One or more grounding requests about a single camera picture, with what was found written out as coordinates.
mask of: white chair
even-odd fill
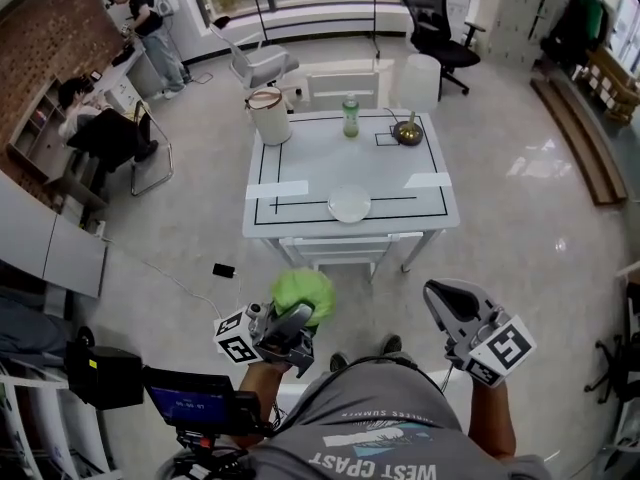
[[[263,85],[270,84],[282,79],[282,77],[298,69],[300,63],[298,59],[292,57],[288,50],[278,45],[269,45],[262,47],[262,39],[258,42],[258,48],[249,53],[244,53],[239,46],[249,41],[255,41],[262,36],[262,32],[251,34],[235,43],[227,39],[219,28],[214,25],[209,27],[211,31],[222,39],[231,49],[231,65],[229,69],[242,82],[244,89],[257,89]],[[298,86],[285,86],[278,88],[282,91],[295,89],[298,96],[302,95],[302,88]],[[288,110],[293,110],[293,105],[284,97],[285,105]]]
[[[360,108],[378,108],[378,73],[334,73],[307,76],[313,111],[341,110],[347,94],[353,93]]]
[[[321,265],[353,265],[368,263],[370,281],[373,281],[380,262],[400,240],[400,235],[363,238],[282,238],[280,245],[294,264],[311,267]]]

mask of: man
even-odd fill
[[[169,34],[162,26],[163,19],[152,10],[154,0],[108,0],[110,4],[129,3],[133,15],[131,28],[142,39],[149,60],[168,82],[164,97],[168,100],[184,90],[189,75],[170,44]]]
[[[58,134],[66,142],[78,133],[84,126],[100,115],[104,110],[111,109],[104,95],[94,98],[88,105],[83,103],[85,97],[85,83],[80,78],[70,78],[58,88],[58,103],[62,107],[65,121],[58,128]],[[142,162],[158,149],[157,140],[150,138],[151,118],[145,113],[140,122],[137,151],[134,156],[136,162]]]
[[[315,381],[289,415],[292,422],[285,420],[284,430],[264,443],[258,444],[259,436],[232,437],[248,448],[243,460],[256,478],[550,480],[540,458],[514,456],[504,383],[491,389],[474,381],[466,436],[438,387],[407,366],[415,365],[401,350],[400,337],[392,335],[382,343],[381,355],[401,358],[405,365],[355,365],[317,393],[326,377]],[[346,358],[335,354],[331,370],[344,368]],[[240,390],[258,394],[263,421],[286,370],[286,365],[249,366]]]

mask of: shoe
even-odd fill
[[[167,89],[166,91],[164,91],[162,93],[162,95],[164,96],[165,100],[172,100],[173,98],[175,98],[178,94],[180,94],[184,90],[185,90],[185,87],[183,87],[179,91],[171,91],[171,90]]]
[[[149,142],[149,146],[142,153],[138,153],[136,156],[134,156],[133,159],[136,161],[136,163],[142,162],[153,155],[157,150],[158,141],[152,140],[151,142]]]
[[[337,372],[349,366],[349,359],[343,352],[336,352],[331,356],[329,360],[329,371],[331,373]]]
[[[387,334],[380,344],[380,355],[402,352],[402,338],[397,334]]]

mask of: phone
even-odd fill
[[[228,277],[229,279],[233,278],[233,275],[236,271],[235,267],[230,267],[229,265],[223,265],[221,263],[216,263],[213,266],[213,272],[212,274],[214,276],[220,276],[220,277]]]

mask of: backpack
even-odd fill
[[[161,18],[173,16],[179,10],[178,0],[153,0],[153,11]]]

